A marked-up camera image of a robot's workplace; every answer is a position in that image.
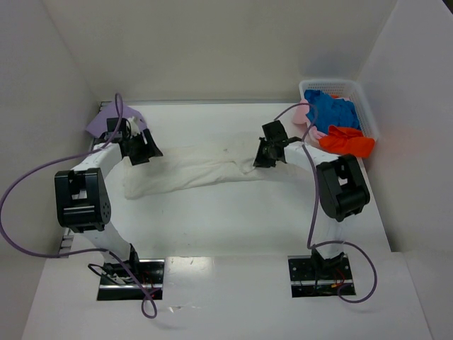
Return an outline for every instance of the red cloth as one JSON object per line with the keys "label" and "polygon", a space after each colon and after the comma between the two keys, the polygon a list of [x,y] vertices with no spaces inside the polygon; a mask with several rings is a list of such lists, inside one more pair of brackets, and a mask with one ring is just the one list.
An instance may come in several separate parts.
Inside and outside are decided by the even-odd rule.
{"label": "red cloth", "polygon": [[362,131],[351,127],[328,127],[328,135],[319,140],[319,145],[334,154],[353,154],[367,158],[374,147],[372,138],[363,137]]}

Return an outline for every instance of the pile of clothes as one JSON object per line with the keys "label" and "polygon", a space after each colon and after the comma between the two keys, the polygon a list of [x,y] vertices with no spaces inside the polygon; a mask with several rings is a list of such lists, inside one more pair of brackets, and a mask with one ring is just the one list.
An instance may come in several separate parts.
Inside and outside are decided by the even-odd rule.
{"label": "pile of clothes", "polygon": [[[310,136],[324,150],[362,158],[371,154],[374,140],[364,137],[354,103],[348,98],[330,96],[319,90],[306,90],[301,103],[310,103],[318,108],[318,119],[310,130]],[[309,125],[314,117],[312,107],[299,106],[292,122]]]}

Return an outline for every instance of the white plastic basket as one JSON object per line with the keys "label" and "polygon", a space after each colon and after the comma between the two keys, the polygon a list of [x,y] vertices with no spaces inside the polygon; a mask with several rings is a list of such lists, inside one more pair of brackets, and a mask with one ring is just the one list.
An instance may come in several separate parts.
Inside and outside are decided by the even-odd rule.
{"label": "white plastic basket", "polygon": [[349,98],[354,103],[363,135],[376,141],[378,140],[379,133],[371,108],[365,98],[362,87],[356,81],[345,79],[303,80],[299,84],[299,90],[301,98],[304,98],[305,90],[321,90],[326,94]]}

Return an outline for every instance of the purple cable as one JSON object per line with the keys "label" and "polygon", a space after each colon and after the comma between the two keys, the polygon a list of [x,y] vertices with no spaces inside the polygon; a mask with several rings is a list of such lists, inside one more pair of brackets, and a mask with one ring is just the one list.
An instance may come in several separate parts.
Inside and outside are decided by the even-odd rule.
{"label": "purple cable", "polygon": [[[48,163],[45,163],[43,165],[39,165],[37,167],[35,167],[34,169],[31,169],[29,172],[25,173],[24,175],[20,176],[19,178],[17,178],[4,192],[4,194],[2,195],[1,197],[1,200],[0,200],[0,234],[1,236],[16,250],[20,251],[21,253],[24,253],[24,254],[27,254],[29,256],[34,256],[34,257],[40,257],[42,259],[59,259],[61,257],[66,257],[66,256],[71,256],[71,255],[76,255],[76,254],[83,254],[83,253],[91,253],[91,252],[94,252],[94,251],[99,251],[101,253],[109,253],[113,258],[115,258],[118,263],[124,268],[124,270],[127,272],[127,274],[130,275],[131,279],[138,285],[138,287],[140,288],[140,290],[144,293],[144,299],[142,301],[142,313],[145,317],[147,317],[148,319],[154,319],[156,316],[157,316],[157,307],[156,307],[156,304],[154,303],[153,299],[152,299],[152,294],[156,291],[156,290],[159,290],[159,288],[155,289],[155,290],[152,290],[151,292],[149,292],[145,287],[143,287],[143,285],[137,280],[137,278],[134,276],[134,274],[132,274],[132,272],[130,271],[130,269],[128,269],[128,267],[126,266],[126,264],[121,261],[121,259],[116,256],[113,252],[109,251],[108,249],[102,249],[102,248],[90,248],[90,249],[82,249],[82,250],[77,250],[77,251],[70,251],[69,253],[64,253],[64,254],[40,254],[40,253],[36,253],[34,251],[30,251],[30,250],[27,250],[21,246],[19,246],[17,243],[15,243],[9,236],[8,234],[6,233],[5,229],[4,229],[4,226],[3,226],[3,223],[1,221],[1,213],[3,211],[3,208],[4,208],[4,205],[5,205],[5,201],[6,199],[8,198],[9,194],[11,193],[11,191],[21,182],[23,181],[24,179],[26,179],[27,177],[33,175],[35,172],[38,172],[39,170],[41,169],[44,169],[44,168],[47,168],[48,166],[52,166],[54,164],[58,164],[58,163],[62,163],[62,162],[65,162],[65,161],[69,161],[71,159],[78,159],[78,158],[82,158],[82,157],[87,157],[89,156],[90,154],[95,154],[96,152],[100,152],[101,150],[105,149],[113,140],[114,136],[116,135],[116,133],[118,132],[118,130],[120,129],[120,124],[121,124],[121,120],[122,120],[122,113],[123,113],[123,102],[122,102],[122,97],[119,93],[116,93],[115,94],[115,107],[116,107],[116,112],[118,114],[118,123],[115,127],[115,129],[113,130],[113,134],[110,136],[110,138],[107,140],[107,142],[105,142],[101,148],[99,149],[96,149],[96,150],[92,150],[90,152],[84,152],[83,154],[76,154],[74,156],[69,156],[69,157],[64,157],[64,158],[60,158],[60,159],[56,159],[54,161],[50,161]],[[144,310],[144,303],[146,301],[149,301],[153,308],[154,308],[154,315],[150,315],[150,314],[147,314]]]}
{"label": "purple cable", "polygon": [[306,129],[304,135],[302,136],[302,149],[304,149],[306,157],[309,159],[311,170],[313,171],[314,192],[315,192],[315,194],[314,194],[313,216],[311,216],[309,237],[308,237],[308,239],[306,241],[306,247],[307,247],[307,249],[312,250],[312,249],[316,249],[316,248],[319,248],[319,247],[322,247],[322,246],[326,246],[327,244],[346,244],[346,245],[348,245],[350,247],[356,248],[360,253],[362,253],[362,255],[366,258],[366,260],[368,261],[369,265],[371,266],[371,269],[373,270],[374,282],[373,282],[373,287],[370,290],[370,292],[365,297],[363,297],[363,298],[361,298],[359,300],[349,300],[349,299],[344,298],[341,295],[341,290],[344,287],[347,287],[347,286],[351,285],[352,283],[346,283],[345,285],[341,285],[339,287],[339,289],[337,290],[338,297],[341,300],[349,302],[349,303],[361,303],[361,302],[364,302],[364,301],[368,300],[374,294],[374,292],[376,290],[376,287],[377,287],[376,267],[374,266],[373,262],[371,261],[371,258],[358,245],[353,244],[351,242],[347,242],[347,241],[325,241],[325,242],[321,242],[321,243],[318,243],[318,244],[311,244],[311,241],[313,239],[314,227],[315,227],[315,224],[316,224],[316,216],[318,215],[318,208],[319,208],[319,182],[318,182],[318,176],[316,175],[316,166],[314,165],[314,161],[311,158],[309,150],[305,146],[305,138],[308,135],[310,129],[314,126],[314,123],[316,122],[316,120],[318,119],[318,115],[319,115],[318,108],[315,105],[312,105],[310,103],[297,103],[297,104],[294,104],[294,105],[290,106],[289,108],[287,108],[283,112],[281,112],[281,114],[279,114],[277,117],[275,117],[274,120],[277,120],[278,118],[280,118],[282,115],[284,115],[286,112],[288,112],[292,108],[295,108],[297,106],[302,106],[302,105],[307,105],[307,106],[310,106],[311,108],[314,109],[314,119],[310,123],[309,127]]}

